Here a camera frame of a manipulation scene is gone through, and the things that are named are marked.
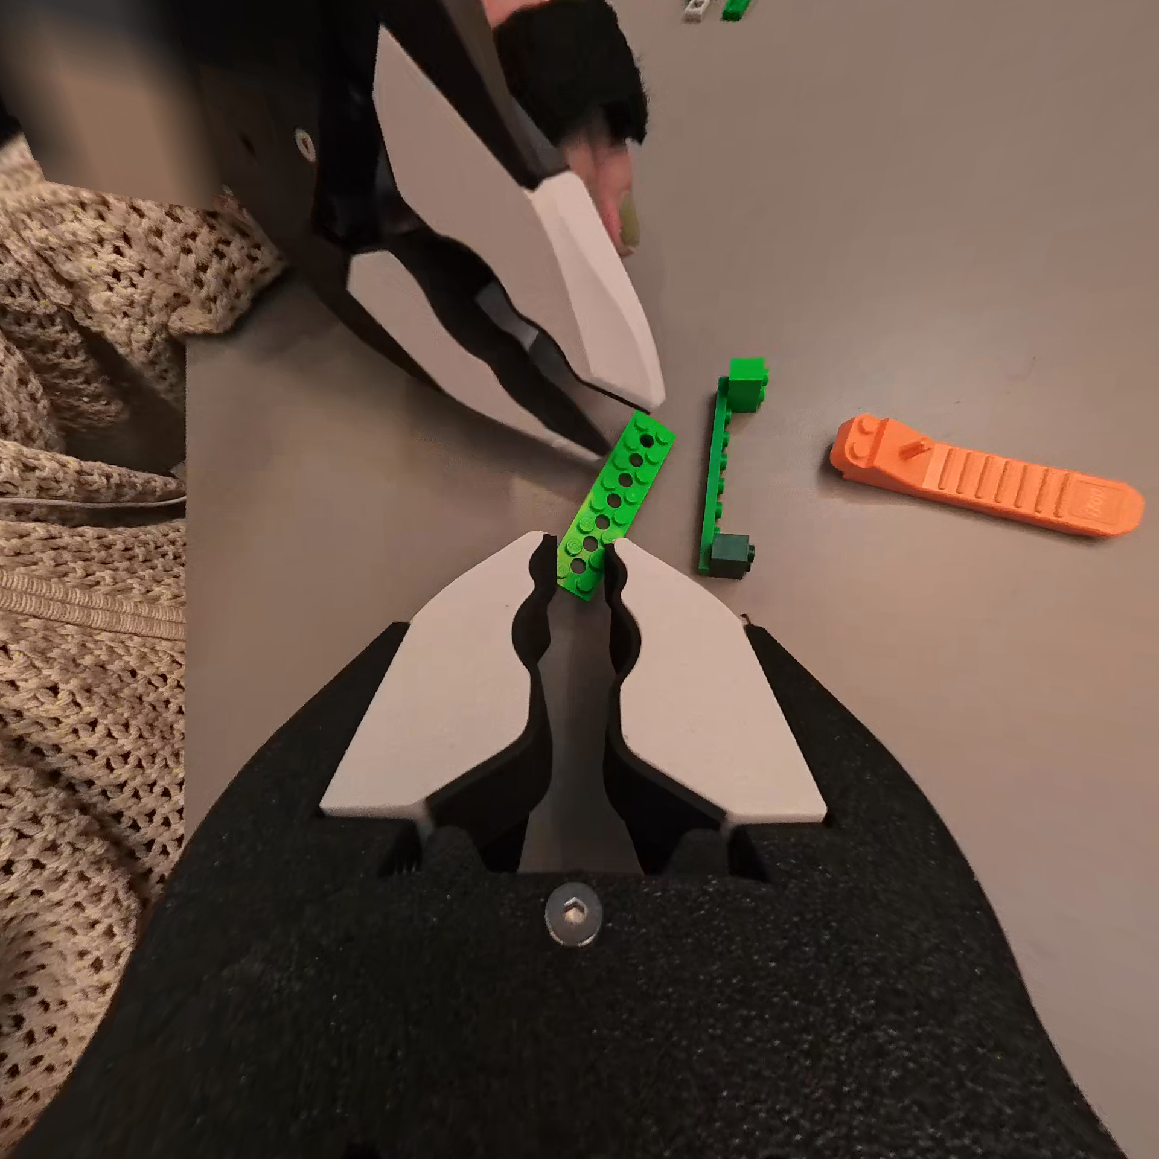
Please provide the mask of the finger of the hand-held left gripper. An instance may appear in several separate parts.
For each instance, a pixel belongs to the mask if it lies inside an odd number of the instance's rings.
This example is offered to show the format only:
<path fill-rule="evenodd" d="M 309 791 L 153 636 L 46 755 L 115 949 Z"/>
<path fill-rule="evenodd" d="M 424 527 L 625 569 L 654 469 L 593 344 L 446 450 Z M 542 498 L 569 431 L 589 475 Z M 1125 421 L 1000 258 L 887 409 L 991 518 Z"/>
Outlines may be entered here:
<path fill-rule="evenodd" d="M 395 253 L 355 255 L 346 287 L 422 373 L 464 407 L 577 460 L 610 453 L 602 431 L 512 335 L 462 301 L 453 304 L 453 323 L 444 324 L 421 280 Z"/>
<path fill-rule="evenodd" d="M 425 225 L 476 254 L 578 378 L 660 406 L 651 329 L 584 182 L 566 169 L 522 185 L 385 26 L 373 97 L 396 188 Z"/>

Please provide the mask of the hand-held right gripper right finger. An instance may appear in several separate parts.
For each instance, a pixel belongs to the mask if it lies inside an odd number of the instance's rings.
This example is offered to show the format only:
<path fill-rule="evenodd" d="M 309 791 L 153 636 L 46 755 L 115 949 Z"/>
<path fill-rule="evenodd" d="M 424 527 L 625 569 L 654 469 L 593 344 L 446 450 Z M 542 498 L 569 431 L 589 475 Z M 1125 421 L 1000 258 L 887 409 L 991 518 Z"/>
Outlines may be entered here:
<path fill-rule="evenodd" d="M 749 639 L 707 589 L 631 540 L 610 545 L 603 591 L 614 682 L 603 787 L 646 875 L 689 834 L 744 865 L 738 831 L 817 825 L 828 807 Z"/>

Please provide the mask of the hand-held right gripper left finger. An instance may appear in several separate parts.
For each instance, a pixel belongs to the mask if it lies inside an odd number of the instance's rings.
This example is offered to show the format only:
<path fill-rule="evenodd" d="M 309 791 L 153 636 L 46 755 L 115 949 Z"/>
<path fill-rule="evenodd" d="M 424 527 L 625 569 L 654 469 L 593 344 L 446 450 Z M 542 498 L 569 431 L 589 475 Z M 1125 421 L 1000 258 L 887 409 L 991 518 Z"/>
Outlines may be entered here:
<path fill-rule="evenodd" d="M 403 625 L 323 814 L 457 828 L 490 871 L 516 872 L 552 778 L 540 662 L 555 593 L 556 538 L 541 531 L 436 593 Z"/>

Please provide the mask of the bright green lego plate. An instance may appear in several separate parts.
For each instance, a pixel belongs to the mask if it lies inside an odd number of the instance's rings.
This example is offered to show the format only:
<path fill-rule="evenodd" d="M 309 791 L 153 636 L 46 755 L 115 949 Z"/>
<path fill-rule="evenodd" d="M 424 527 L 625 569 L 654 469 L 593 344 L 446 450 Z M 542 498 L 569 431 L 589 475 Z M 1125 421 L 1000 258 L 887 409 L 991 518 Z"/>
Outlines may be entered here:
<path fill-rule="evenodd" d="M 591 602 L 604 574 L 606 548 L 627 537 L 676 435 L 638 410 L 602 465 L 558 549 L 558 585 Z"/>

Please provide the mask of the long green lego assembly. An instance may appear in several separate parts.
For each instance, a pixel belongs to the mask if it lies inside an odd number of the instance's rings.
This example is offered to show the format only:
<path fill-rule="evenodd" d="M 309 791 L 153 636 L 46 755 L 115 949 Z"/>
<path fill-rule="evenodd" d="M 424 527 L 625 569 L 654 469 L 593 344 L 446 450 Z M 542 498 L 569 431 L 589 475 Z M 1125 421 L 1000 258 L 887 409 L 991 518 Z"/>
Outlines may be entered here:
<path fill-rule="evenodd" d="M 720 529 L 723 493 L 730 462 L 730 427 L 734 415 L 755 414 L 763 406 L 770 381 L 765 358 L 733 358 L 719 377 L 712 409 L 705 468 L 705 493 L 698 547 L 698 573 L 741 581 L 751 571 L 756 549 L 748 536 Z"/>

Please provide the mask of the person's left hand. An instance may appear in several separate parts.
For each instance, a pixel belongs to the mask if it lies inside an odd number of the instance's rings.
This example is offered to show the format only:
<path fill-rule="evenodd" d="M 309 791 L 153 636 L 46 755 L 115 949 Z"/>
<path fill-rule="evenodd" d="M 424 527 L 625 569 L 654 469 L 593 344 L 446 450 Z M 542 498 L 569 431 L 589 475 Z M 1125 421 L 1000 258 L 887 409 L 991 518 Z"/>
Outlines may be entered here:
<path fill-rule="evenodd" d="M 621 257 L 639 246 L 632 148 L 647 135 L 639 64 L 606 2 L 483 2 L 520 108 L 582 181 Z"/>

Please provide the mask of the orange brick separator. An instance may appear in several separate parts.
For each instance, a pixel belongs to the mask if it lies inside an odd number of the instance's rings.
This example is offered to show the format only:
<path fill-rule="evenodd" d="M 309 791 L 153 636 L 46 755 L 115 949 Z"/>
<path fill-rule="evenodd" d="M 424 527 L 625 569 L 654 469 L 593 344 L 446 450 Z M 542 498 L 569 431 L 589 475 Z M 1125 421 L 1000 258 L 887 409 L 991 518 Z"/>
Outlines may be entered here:
<path fill-rule="evenodd" d="M 831 465 L 847 482 L 1089 540 L 1126 536 L 1145 512 L 1126 483 L 940 442 L 868 413 L 842 424 Z"/>

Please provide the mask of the beige knit sweater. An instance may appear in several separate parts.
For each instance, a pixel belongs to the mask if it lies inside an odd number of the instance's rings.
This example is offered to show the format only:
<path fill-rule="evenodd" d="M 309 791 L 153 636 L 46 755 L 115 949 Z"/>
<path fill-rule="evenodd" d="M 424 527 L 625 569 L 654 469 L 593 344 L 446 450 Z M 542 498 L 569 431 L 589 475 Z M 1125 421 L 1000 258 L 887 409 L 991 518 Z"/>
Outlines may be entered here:
<path fill-rule="evenodd" d="M 105 1017 L 184 845 L 185 342 L 284 262 L 210 211 L 2 153 L 2 1138 Z"/>

